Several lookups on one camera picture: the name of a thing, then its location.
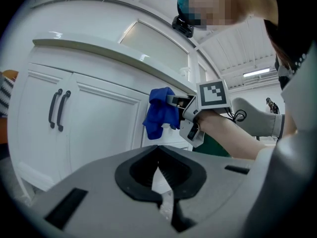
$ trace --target cabinet handle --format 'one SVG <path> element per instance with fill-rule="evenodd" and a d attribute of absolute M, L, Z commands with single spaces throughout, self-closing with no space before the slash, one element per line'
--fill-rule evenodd
<path fill-rule="evenodd" d="M 61 119 L 61 113 L 63 112 L 63 107 L 64 107 L 64 102 L 65 102 L 65 98 L 69 97 L 71 94 L 70 91 L 67 91 L 63 97 L 61 98 L 60 104 L 59 104 L 59 109 L 58 109 L 58 114 L 57 114 L 57 126 L 58 126 L 58 130 L 59 131 L 63 131 L 64 127 L 62 125 L 60 125 L 60 119 Z"/>
<path fill-rule="evenodd" d="M 56 97 L 57 97 L 57 95 L 61 95 L 62 93 L 63 93 L 63 90 L 59 89 L 56 93 L 54 93 L 53 98 L 52 98 L 50 112 L 49 112 L 49 122 L 51 124 L 52 129 L 54 129 L 54 127 L 55 127 L 55 123 L 52 122 L 52 116 L 53 116 L 53 110 L 54 110 L 54 106 L 55 106 Z"/>

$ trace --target ceiling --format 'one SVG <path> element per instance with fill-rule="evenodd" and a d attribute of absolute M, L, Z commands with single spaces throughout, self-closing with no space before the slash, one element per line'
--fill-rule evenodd
<path fill-rule="evenodd" d="M 55 0 L 36 0 L 36 5 Z M 177 0 L 119 0 L 154 13 L 171 23 L 177 13 Z M 212 65 L 220 78 L 224 78 L 231 92 L 267 87 L 278 84 L 273 68 L 275 51 L 266 34 L 264 22 L 249 17 L 234 26 L 209 26 L 207 31 L 195 29 L 190 41 Z M 263 68 L 271 71 L 261 76 L 244 78 L 243 74 Z"/>

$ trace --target forearm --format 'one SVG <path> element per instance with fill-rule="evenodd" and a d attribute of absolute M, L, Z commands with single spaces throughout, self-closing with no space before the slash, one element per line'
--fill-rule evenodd
<path fill-rule="evenodd" d="M 295 122 L 291 114 L 288 112 L 287 107 L 285 107 L 285 123 L 283 129 L 283 137 L 294 134 L 296 130 L 297 128 Z"/>
<path fill-rule="evenodd" d="M 254 160 L 265 145 L 229 119 L 206 111 L 199 116 L 201 130 L 216 140 L 233 158 Z"/>

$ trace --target green object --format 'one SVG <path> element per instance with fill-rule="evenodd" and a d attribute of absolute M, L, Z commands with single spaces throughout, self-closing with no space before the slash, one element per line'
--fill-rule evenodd
<path fill-rule="evenodd" d="M 212 137 L 205 134 L 204 143 L 197 147 L 193 148 L 193 152 L 205 153 L 209 155 L 216 155 L 222 157 L 231 157 L 229 153 Z"/>

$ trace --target window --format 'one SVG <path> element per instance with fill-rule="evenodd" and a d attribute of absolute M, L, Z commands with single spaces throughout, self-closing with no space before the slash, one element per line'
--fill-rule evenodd
<path fill-rule="evenodd" d="M 178 74 L 181 68 L 188 67 L 188 54 L 182 48 L 141 22 L 131 28 L 121 44 L 157 59 Z"/>
<path fill-rule="evenodd" d="M 206 82 L 207 81 L 206 71 L 201 65 L 199 65 L 199 74 L 200 74 L 200 81 Z"/>

